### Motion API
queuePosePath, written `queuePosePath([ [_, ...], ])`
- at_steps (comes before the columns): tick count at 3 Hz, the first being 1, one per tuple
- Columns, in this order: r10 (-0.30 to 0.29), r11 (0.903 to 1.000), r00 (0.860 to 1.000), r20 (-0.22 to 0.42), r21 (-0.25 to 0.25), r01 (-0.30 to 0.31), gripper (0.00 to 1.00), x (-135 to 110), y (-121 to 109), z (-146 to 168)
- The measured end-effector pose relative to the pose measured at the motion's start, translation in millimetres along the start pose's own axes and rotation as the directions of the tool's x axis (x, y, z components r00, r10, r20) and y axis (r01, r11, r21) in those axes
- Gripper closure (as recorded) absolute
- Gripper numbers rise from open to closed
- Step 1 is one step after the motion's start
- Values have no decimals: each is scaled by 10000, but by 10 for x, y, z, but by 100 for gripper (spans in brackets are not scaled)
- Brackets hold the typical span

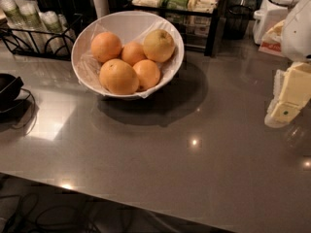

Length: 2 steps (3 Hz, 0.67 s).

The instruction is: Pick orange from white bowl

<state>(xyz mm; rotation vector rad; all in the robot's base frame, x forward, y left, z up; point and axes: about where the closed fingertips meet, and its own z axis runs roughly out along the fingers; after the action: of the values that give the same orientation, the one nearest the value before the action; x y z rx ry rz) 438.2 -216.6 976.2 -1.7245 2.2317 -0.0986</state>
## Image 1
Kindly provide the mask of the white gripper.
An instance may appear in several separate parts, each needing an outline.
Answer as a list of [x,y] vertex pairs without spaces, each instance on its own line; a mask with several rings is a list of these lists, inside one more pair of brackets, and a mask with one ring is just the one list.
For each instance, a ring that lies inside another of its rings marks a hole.
[[274,76],[273,99],[264,123],[280,128],[292,122],[311,100],[311,0],[299,0],[282,29],[281,52],[294,62]]

